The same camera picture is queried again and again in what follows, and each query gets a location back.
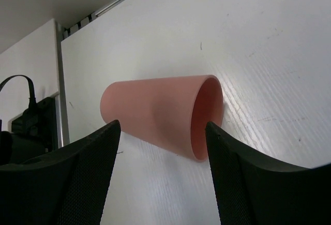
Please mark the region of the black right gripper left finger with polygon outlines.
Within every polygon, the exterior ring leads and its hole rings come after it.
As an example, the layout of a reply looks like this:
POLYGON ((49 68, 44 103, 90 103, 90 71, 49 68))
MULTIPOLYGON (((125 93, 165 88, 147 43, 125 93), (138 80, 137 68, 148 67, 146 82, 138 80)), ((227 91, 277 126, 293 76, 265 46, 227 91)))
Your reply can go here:
POLYGON ((1 224, 100 224, 120 136, 114 120, 55 151, 1 166, 1 224))

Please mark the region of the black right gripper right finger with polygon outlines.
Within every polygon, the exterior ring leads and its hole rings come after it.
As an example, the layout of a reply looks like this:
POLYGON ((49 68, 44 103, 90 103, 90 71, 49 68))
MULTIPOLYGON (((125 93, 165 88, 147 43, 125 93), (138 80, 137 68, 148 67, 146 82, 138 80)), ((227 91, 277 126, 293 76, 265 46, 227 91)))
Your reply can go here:
POLYGON ((303 168, 270 157, 215 123, 205 128, 222 224, 330 224, 330 165, 303 168))

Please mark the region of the salmon pink cup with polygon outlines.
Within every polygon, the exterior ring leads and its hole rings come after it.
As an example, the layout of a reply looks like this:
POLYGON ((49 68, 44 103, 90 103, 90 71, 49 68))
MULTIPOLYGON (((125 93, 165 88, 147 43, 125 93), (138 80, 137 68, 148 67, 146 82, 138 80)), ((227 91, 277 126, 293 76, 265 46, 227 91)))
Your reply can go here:
POLYGON ((223 93, 213 75, 114 82, 102 94, 100 113, 133 137, 204 161, 205 127, 222 124, 223 93))

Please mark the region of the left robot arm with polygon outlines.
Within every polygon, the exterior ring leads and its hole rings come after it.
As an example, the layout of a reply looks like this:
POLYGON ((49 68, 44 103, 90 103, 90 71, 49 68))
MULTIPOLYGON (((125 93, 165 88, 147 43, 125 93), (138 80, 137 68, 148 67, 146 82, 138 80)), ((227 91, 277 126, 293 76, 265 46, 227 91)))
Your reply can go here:
POLYGON ((26 75, 12 75, 1 82, 3 88, 15 77, 27 80, 28 108, 11 122, 11 130, 1 130, 1 165, 23 163, 58 149, 56 100, 46 97, 37 102, 33 81, 26 75))

